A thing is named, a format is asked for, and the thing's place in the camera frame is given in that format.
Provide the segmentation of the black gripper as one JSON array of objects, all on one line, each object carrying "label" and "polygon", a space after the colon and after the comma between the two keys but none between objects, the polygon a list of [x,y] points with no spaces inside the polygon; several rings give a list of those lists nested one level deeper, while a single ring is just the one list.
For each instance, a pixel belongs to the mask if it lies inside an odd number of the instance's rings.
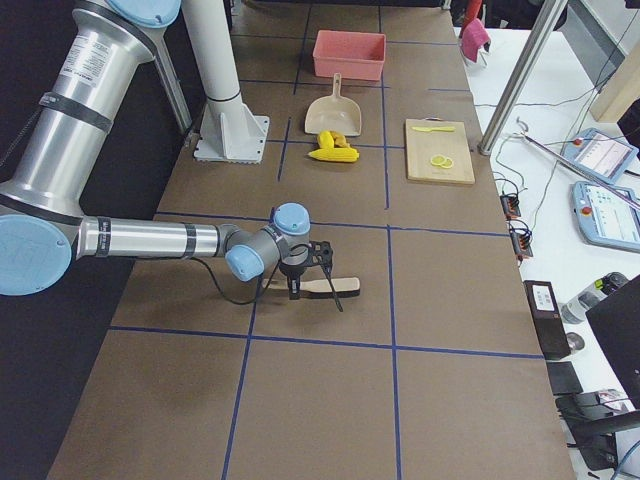
[{"label": "black gripper", "polygon": [[280,272],[289,277],[289,299],[298,300],[300,298],[299,277],[312,267],[319,267],[323,271],[336,307],[339,312],[343,312],[343,306],[331,278],[333,249],[328,241],[309,241],[308,243],[295,245],[291,250],[291,254],[280,261]]}]

